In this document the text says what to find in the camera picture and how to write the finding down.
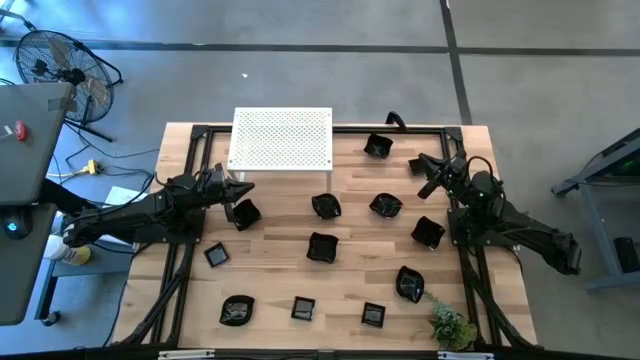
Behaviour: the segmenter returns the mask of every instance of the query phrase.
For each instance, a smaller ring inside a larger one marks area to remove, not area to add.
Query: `red button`
[[[24,121],[18,120],[16,121],[16,138],[18,141],[27,140],[27,125],[24,124]]]

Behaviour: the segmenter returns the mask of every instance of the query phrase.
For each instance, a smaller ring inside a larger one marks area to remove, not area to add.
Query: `gray floor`
[[[32,1],[14,10],[36,26],[81,39],[243,44],[446,45],[438,1]],[[460,46],[638,48],[640,3],[631,0],[451,0]],[[0,26],[11,36],[20,24]],[[18,80],[13,49],[0,48],[0,77]],[[115,136],[113,154],[158,147],[168,121],[230,121],[236,106],[328,106],[337,122],[381,122],[398,111],[411,124],[460,124],[448,55],[100,51],[119,66],[109,115],[96,128]],[[587,294],[605,274],[582,201],[553,198],[549,187],[638,127],[640,57],[463,56],[474,124],[490,127],[509,199],[521,210],[571,231],[584,251],[583,273],[557,274],[522,251],[541,345],[556,350],[640,357],[640,287]],[[64,131],[56,155],[81,147]],[[155,154],[106,164],[152,170]],[[110,186],[137,188],[141,176],[83,177],[68,188],[95,200]],[[635,236],[637,188],[598,191],[612,236]],[[45,328],[27,319],[0,328],[0,353],[101,345],[115,315],[123,275],[65,279],[54,298],[64,320]]]

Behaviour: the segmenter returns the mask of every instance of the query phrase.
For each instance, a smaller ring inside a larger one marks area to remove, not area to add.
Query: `black bowl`
[[[233,295],[222,304],[220,323],[227,326],[242,326],[251,320],[253,304],[251,296]]]
[[[391,194],[380,193],[369,204],[369,208],[386,218],[392,218],[402,209],[402,201]]]
[[[233,208],[233,215],[236,217],[235,225],[238,231],[246,230],[254,222],[262,219],[260,210],[253,205],[251,199],[247,199]]]
[[[418,220],[411,237],[420,244],[428,246],[431,250],[435,250],[440,245],[440,239],[444,233],[445,230],[440,224],[423,216]]]
[[[313,210],[315,210],[316,214],[325,220],[342,215],[338,199],[329,193],[313,196],[311,205],[313,205]]]
[[[396,277],[396,292],[403,298],[417,304],[424,293],[424,278],[419,272],[403,266]]]
[[[307,257],[315,261],[324,261],[333,264],[336,259],[336,247],[338,238],[332,235],[318,234],[314,232],[309,239]]]
[[[364,147],[364,152],[373,157],[386,159],[391,152],[392,144],[393,140],[389,138],[377,134],[371,134],[367,140],[367,145]]]

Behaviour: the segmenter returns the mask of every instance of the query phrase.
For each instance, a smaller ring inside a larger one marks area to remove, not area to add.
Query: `white pegboard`
[[[236,108],[227,169],[331,171],[331,108]]]

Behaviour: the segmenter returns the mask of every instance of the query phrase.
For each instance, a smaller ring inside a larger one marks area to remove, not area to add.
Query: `desk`
[[[156,167],[160,179],[183,172],[192,125],[167,124]],[[462,133],[468,156],[486,157],[497,169],[488,128],[463,126]],[[238,232],[228,224],[220,206],[208,210],[191,269],[181,348],[438,348],[427,322],[432,304],[424,299],[418,304],[405,301],[395,293],[394,284],[398,270],[406,265],[423,275],[427,290],[461,314],[467,313],[458,253],[448,232],[434,252],[409,235],[422,215],[448,227],[449,201],[444,191],[436,190],[426,201],[418,198],[425,178],[412,177],[407,163],[420,152],[442,156],[440,140],[437,136],[385,134],[394,144],[391,155],[379,160],[362,151],[367,136],[334,135],[333,194],[342,205],[342,216],[334,221],[319,219],[311,207],[311,196],[325,189],[324,174],[314,173],[248,174],[247,181],[255,182],[256,188],[245,198],[252,199],[262,212],[262,220],[249,230]],[[229,140],[230,134],[215,135],[211,166],[226,164]],[[483,170],[482,166],[482,162],[473,162],[471,171]],[[396,218],[383,219],[369,209],[380,192],[389,192],[405,204]],[[340,239],[335,263],[305,257],[313,231]],[[211,269],[202,252],[219,241],[231,260]],[[154,244],[133,261],[115,341],[131,333],[157,298],[166,252],[166,245]],[[503,249],[488,248],[486,254],[496,301],[520,333],[536,343],[518,263]],[[239,328],[219,324],[223,301],[239,294],[256,299],[252,320]],[[312,322],[290,318],[295,296],[316,299]],[[365,301],[386,306],[384,328],[360,323]],[[165,335],[173,308],[170,303]],[[479,304],[478,311],[487,339],[484,306]]]

